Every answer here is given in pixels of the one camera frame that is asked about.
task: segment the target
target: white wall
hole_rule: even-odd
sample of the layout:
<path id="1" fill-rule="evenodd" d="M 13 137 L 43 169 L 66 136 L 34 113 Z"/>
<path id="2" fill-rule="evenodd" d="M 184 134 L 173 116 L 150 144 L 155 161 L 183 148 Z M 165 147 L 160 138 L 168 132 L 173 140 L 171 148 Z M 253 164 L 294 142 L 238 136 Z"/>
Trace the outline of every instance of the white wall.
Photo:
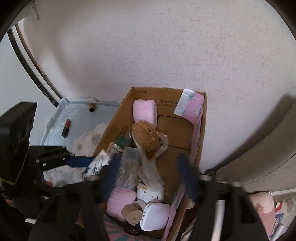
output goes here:
<path id="1" fill-rule="evenodd" d="M 63 96 L 207 92 L 201 169 L 264 138 L 295 101 L 296 43 L 265 0 L 37 0 L 20 28 Z"/>
<path id="2" fill-rule="evenodd" d="M 39 145 L 56 108 L 29 77 L 6 34 L 0 43 L 0 115 L 21 101 L 37 102 L 30 144 Z"/>

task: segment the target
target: clear plastic container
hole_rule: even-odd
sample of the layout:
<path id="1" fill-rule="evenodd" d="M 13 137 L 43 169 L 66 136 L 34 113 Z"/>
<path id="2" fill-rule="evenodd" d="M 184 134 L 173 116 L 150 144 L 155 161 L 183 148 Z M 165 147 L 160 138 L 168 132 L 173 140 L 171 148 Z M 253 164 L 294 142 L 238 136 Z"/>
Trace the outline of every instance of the clear plastic container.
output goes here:
<path id="1" fill-rule="evenodd" d="M 134 190 L 138 185 L 140 153 L 137 148 L 125 147 L 121 157 L 117 187 Z"/>

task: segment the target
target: brown plush toy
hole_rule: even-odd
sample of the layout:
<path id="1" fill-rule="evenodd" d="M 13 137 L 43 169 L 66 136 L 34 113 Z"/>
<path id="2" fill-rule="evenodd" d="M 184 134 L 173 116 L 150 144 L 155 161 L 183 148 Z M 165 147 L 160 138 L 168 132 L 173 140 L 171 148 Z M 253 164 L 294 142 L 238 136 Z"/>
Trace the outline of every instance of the brown plush toy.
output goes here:
<path id="1" fill-rule="evenodd" d="M 160 148 L 160 140 L 157 132 L 145 120 L 138 121 L 132 126 L 135 141 L 143 148 L 148 159 L 154 158 Z"/>

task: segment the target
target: stuffed animal toy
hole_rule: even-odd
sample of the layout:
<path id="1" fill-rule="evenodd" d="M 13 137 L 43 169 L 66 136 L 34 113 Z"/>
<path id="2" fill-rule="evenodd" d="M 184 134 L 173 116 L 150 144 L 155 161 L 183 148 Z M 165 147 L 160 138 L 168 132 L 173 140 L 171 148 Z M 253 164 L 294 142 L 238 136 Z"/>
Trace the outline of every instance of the stuffed animal toy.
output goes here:
<path id="1" fill-rule="evenodd" d="M 133 138 L 145 151 L 147 159 L 153 159 L 162 145 L 157 131 L 145 120 L 134 123 L 132 131 Z"/>

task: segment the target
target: pink fuzzy fabric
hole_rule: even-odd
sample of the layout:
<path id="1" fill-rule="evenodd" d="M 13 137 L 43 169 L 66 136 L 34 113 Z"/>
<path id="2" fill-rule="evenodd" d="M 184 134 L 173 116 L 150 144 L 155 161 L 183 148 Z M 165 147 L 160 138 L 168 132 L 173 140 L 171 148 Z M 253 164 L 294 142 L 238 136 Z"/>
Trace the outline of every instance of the pink fuzzy fabric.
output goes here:
<path id="1" fill-rule="evenodd" d="M 155 129 L 157 126 L 157 107 L 154 100 L 135 100 L 133 103 L 133 118 L 135 122 L 147 121 Z"/>
<path id="2" fill-rule="evenodd" d="M 120 221 L 126 221 L 121 215 L 121 210 L 125 205 L 133 204 L 136 197 L 137 193 L 133 190 L 115 187 L 107 202 L 107 214 Z"/>

